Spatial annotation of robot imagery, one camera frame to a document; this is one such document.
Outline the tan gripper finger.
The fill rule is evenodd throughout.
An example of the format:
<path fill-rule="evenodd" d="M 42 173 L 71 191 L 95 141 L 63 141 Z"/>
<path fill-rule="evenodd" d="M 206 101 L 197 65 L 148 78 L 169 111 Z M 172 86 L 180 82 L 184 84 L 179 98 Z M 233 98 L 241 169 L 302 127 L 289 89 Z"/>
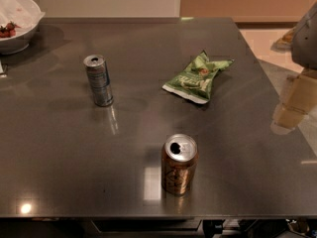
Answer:
<path fill-rule="evenodd" d="M 278 103 L 273 112 L 273 123 L 285 129 L 295 128 L 304 118 L 305 114 L 300 110 Z"/>
<path fill-rule="evenodd" d="M 304 68 L 292 80 L 287 104 L 305 113 L 317 105 L 317 70 Z"/>

